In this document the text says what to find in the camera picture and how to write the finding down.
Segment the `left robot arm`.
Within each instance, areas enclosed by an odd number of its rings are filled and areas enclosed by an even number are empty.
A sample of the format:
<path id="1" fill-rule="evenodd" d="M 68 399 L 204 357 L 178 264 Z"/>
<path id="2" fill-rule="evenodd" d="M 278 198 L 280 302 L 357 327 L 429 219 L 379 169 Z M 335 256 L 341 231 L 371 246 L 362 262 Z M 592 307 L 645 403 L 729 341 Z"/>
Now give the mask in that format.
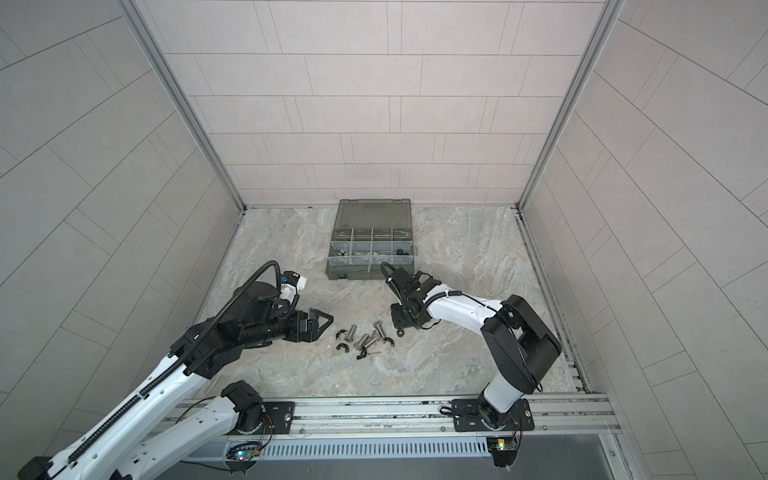
<path id="1" fill-rule="evenodd" d="M 18 478 L 154 479 L 220 435 L 273 435 L 274 418 L 244 380 L 226 386 L 201 410 L 160 434 L 152 432 L 244 350 L 276 340 L 318 340 L 333 317 L 317 309 L 297 309 L 302 287 L 289 274 L 278 275 L 274 284 L 248 279 L 215 316 L 190 327 L 147 380 L 84 437 L 53 456 L 32 458 Z"/>

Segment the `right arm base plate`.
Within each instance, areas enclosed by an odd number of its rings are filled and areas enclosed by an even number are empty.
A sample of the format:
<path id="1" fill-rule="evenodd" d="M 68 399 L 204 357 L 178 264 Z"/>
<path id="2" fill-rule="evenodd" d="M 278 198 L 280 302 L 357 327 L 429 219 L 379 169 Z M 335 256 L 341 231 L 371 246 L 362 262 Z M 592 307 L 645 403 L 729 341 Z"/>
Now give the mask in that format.
<path id="1" fill-rule="evenodd" d="M 508 411 L 497 411 L 483 397 L 454 399 L 441 406 L 439 413 L 452 419 L 457 432 L 528 432 L 535 429 L 533 414 L 525 398 L 518 399 Z"/>

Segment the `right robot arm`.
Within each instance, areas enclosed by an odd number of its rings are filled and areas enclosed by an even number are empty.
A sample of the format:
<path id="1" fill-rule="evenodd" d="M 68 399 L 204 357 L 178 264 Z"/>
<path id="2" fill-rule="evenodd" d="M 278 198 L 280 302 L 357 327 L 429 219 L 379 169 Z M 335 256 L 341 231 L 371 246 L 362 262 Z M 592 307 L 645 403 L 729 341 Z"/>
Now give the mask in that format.
<path id="1" fill-rule="evenodd" d="M 539 388 L 562 353 L 552 330 L 518 295 L 475 298 L 422 271 L 411 274 L 387 262 L 380 269 L 397 297 L 391 305 L 397 330 L 429 330 L 446 321 L 483 338 L 497 373 L 479 396 L 479 416 L 492 429 L 511 423 L 513 406 Z"/>

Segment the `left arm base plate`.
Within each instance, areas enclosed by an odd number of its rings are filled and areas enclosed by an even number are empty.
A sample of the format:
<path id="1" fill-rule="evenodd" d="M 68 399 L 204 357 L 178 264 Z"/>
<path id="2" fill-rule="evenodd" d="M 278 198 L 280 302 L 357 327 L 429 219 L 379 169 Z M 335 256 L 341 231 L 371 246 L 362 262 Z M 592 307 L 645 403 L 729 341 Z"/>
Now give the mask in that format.
<path id="1" fill-rule="evenodd" d="M 267 401 L 248 407 L 238 416 L 234 431 L 240 435 L 285 435 L 291 430 L 295 402 Z"/>

